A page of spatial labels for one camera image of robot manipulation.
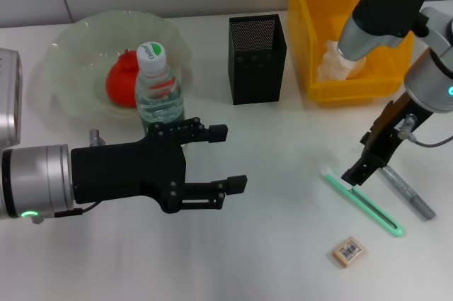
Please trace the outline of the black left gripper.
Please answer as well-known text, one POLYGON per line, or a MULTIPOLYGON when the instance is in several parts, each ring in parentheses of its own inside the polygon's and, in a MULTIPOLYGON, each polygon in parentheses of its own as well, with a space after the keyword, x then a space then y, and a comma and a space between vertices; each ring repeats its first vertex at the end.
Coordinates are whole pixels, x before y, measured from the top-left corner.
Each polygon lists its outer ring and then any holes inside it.
POLYGON ((78 204, 146 196, 169 213, 171 185, 176 187, 176 212, 220 210, 228 195, 242 194, 247 176, 224 180, 186 183, 186 161, 180 144, 224 142, 225 124, 201 123, 198 117, 176 121, 169 126, 151 124, 139 141, 83 147, 71 150, 74 199, 78 204))

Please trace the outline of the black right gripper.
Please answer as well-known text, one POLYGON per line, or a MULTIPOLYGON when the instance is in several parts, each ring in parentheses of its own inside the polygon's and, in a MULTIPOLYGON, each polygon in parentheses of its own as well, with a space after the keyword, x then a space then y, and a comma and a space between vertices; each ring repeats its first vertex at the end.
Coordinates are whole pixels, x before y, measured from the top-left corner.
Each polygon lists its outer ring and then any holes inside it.
POLYGON ((360 140, 364 145, 361 157, 341 178, 351 186, 361 186, 378 168, 385 166, 402 143, 397 127, 402 126, 408 115, 415 117, 416 129, 432 112, 419 106, 407 93, 390 101, 360 140))

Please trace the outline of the green utility knife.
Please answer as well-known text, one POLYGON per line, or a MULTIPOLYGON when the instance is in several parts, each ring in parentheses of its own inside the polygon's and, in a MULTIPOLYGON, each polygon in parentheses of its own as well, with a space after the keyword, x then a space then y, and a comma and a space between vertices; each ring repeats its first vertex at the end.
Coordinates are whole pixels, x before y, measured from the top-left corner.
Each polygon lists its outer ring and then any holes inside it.
POLYGON ((336 193, 348 200, 351 205, 354 205, 391 236, 401 238, 406 234, 405 229, 399 222, 358 188, 344 181, 332 168, 321 166, 319 175, 336 193))

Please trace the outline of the clear plastic water bottle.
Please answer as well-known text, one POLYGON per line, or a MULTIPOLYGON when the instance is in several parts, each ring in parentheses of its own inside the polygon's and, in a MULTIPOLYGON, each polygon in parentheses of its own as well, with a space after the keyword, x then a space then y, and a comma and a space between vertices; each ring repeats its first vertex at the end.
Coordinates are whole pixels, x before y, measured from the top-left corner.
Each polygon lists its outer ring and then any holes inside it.
POLYGON ((152 123, 185 119, 178 75, 167 62, 166 50, 158 42, 145 42, 136 52, 139 66, 134 95, 144 131, 152 123))

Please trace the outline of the white paper ball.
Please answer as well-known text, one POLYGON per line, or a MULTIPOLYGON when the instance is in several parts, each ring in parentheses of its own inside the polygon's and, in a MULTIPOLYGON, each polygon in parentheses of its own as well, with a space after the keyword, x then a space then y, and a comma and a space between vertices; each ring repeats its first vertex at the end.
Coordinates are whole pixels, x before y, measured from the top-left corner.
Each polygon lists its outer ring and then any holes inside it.
POLYGON ((317 82, 345 81, 357 76, 365 67, 365 57, 358 61, 345 59, 338 51, 337 41, 328 40, 324 45, 326 52, 317 67, 317 82))

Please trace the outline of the red-orange fruit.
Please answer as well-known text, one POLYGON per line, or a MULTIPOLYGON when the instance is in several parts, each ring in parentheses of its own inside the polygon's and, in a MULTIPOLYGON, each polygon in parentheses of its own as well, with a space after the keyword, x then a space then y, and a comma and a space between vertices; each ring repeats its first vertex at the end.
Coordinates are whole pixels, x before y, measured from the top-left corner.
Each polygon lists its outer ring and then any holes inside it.
POLYGON ((125 50, 108 72, 105 90, 117 106, 136 108, 135 83, 139 73, 136 50, 125 50))

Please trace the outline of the grey marker pen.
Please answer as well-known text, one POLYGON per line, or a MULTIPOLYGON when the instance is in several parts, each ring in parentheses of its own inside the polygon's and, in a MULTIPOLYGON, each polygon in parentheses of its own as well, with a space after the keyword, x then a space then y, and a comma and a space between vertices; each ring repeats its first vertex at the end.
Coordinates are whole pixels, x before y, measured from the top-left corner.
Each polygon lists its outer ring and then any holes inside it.
POLYGON ((426 220, 436 217, 434 210, 389 165, 380 168, 379 172, 426 220))

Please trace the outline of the beige eraser with barcode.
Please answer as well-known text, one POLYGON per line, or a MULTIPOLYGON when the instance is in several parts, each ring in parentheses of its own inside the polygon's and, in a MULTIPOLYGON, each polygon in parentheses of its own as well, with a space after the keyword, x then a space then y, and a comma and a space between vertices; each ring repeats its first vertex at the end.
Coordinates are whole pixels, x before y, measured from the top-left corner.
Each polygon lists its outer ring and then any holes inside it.
POLYGON ((347 268, 358 257, 365 253, 365 248, 354 237, 348 237, 332 252, 332 257, 342 268, 347 268))

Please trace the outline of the black mesh pen holder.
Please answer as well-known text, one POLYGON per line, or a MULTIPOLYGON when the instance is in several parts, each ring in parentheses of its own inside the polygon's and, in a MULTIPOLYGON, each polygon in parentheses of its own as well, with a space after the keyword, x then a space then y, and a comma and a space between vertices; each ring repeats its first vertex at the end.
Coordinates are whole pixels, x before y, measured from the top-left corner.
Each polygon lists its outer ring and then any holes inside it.
POLYGON ((233 104, 276 102, 287 44, 277 14, 229 19, 229 83, 233 104))

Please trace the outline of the translucent wavy fruit plate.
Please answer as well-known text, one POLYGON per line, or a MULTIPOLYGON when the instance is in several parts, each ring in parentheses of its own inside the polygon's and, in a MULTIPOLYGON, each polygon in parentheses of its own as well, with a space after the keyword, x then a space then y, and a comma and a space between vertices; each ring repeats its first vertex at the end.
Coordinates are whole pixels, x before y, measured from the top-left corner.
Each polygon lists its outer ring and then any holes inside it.
POLYGON ((105 80, 125 50, 136 50, 146 41, 165 47, 168 63, 179 79, 191 74, 190 48, 170 21, 145 12, 106 11, 58 35, 43 59, 45 83, 71 117, 128 118, 134 109, 115 105, 108 98, 105 80))

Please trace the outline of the yellow plastic storage bin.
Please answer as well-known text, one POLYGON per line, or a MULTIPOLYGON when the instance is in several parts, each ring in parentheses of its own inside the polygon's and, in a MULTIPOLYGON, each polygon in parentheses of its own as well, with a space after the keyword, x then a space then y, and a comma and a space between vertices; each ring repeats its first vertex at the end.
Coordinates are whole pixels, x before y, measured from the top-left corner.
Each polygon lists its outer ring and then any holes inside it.
POLYGON ((337 41, 359 0, 288 0, 287 28, 299 81, 308 99, 334 108, 362 105, 396 93, 411 64, 414 37, 396 48, 380 47, 367 56, 357 76, 345 81, 318 81, 317 68, 326 42, 337 41))

